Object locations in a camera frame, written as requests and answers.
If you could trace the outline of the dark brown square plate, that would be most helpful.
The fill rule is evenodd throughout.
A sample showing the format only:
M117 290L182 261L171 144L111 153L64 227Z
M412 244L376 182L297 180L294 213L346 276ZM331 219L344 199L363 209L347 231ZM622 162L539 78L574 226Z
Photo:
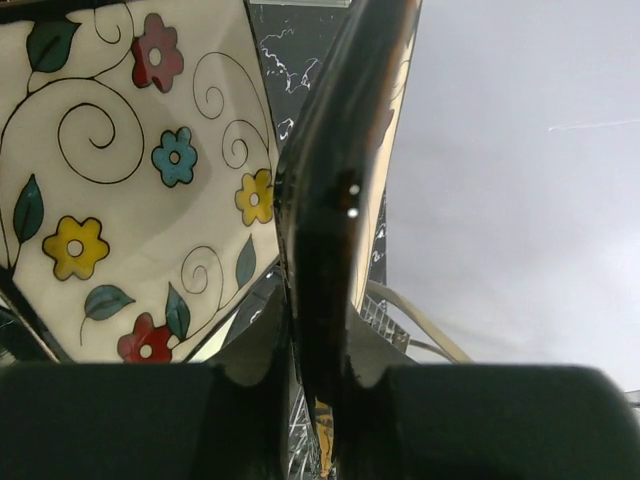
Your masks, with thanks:
M244 1L1 5L1 297L57 362L186 362L274 264Z

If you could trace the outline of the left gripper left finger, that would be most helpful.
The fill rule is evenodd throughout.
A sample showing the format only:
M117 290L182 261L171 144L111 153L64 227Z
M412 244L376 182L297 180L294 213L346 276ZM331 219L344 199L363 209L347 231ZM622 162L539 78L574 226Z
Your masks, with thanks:
M282 479L289 351L281 289L210 360L23 363L1 372L5 479Z

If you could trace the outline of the floral square plate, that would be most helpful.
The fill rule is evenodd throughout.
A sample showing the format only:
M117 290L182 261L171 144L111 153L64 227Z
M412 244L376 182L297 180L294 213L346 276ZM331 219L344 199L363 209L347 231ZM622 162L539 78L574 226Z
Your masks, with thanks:
M299 376L309 404L345 410L351 294L366 203L417 1L355 1L281 150L275 221Z

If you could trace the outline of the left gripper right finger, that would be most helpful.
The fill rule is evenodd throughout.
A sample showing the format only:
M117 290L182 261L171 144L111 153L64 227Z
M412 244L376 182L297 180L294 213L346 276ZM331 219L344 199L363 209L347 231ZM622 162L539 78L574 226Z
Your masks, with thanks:
M390 364L335 306L343 479L635 479L639 425L603 372L575 365Z

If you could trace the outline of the white square plate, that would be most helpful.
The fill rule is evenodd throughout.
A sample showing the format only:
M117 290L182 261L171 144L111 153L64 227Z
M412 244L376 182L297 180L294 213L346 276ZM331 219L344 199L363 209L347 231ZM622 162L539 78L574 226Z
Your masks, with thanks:
M23 318L1 299L1 357L13 361L60 360L47 332L34 321Z

